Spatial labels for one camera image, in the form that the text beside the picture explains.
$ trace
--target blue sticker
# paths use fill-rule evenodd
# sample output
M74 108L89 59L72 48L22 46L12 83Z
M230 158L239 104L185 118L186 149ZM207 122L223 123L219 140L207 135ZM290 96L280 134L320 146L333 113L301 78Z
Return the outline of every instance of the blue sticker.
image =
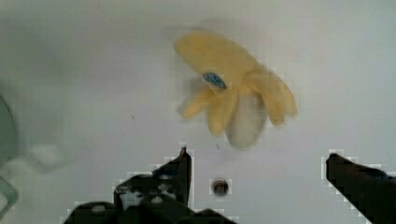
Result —
M216 73L208 72L204 74L204 79L207 82L214 84L215 86L219 87L222 90L227 89L227 86L225 85L224 81Z

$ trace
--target sink drain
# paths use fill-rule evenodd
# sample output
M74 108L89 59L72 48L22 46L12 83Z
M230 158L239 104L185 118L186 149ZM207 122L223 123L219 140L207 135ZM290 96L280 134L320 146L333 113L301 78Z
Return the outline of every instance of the sink drain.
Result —
M212 189L217 196L223 197L228 193L228 183L225 180L216 180L212 184Z

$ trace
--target sink basin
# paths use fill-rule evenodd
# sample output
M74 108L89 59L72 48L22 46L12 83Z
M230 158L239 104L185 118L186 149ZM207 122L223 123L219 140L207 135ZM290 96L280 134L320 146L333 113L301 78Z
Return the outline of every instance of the sink basin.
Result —
M237 223L362 223L325 177L337 151L396 170L395 5L364 1L25 1L0 6L0 95L21 155L0 175L20 199L1 223L63 223L123 180L193 156L190 208ZM204 83L173 51L190 29L244 46L290 86L299 114L238 150L201 113ZM228 194L211 191L225 179Z

